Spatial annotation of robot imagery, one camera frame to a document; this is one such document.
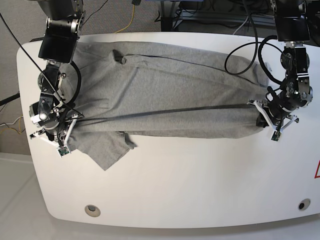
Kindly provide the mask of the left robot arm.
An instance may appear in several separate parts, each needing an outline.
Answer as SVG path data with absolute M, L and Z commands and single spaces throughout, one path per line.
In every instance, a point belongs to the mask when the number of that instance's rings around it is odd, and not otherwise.
M 256 125 L 262 128 L 271 127 L 274 131 L 271 140 L 277 142 L 290 124 L 299 122 L 293 111 L 306 107 L 313 100 L 313 89 L 308 73 L 310 58 L 304 46 L 304 42 L 310 40 L 306 1 L 272 0 L 270 5 L 277 33 L 265 37 L 262 41 L 255 37 L 253 58 L 258 59 L 268 79 L 279 87 L 267 87 L 266 95 L 272 99 L 249 100 L 248 104 L 255 106 L 259 112 Z M 285 44 L 280 52 L 280 62 L 285 69 L 283 80 L 276 79 L 263 60 L 263 48 L 270 40 Z

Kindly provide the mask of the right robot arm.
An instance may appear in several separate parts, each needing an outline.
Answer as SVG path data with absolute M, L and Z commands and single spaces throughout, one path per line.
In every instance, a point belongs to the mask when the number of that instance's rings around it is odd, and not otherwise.
M 82 76 L 73 61 L 74 52 L 86 15 L 81 0 L 40 0 L 38 4 L 46 14 L 46 30 L 39 50 L 39 58 L 46 61 L 37 84 L 39 101 L 30 105 L 29 116 L 39 130 L 31 139 L 39 138 L 53 145 L 60 157 L 71 153 L 68 140 L 77 120 L 83 114 L 75 110 L 75 100 L 80 93 Z M 60 70 L 69 64 L 77 77 L 76 89 L 71 99 L 65 99 L 62 89 L 66 73 Z

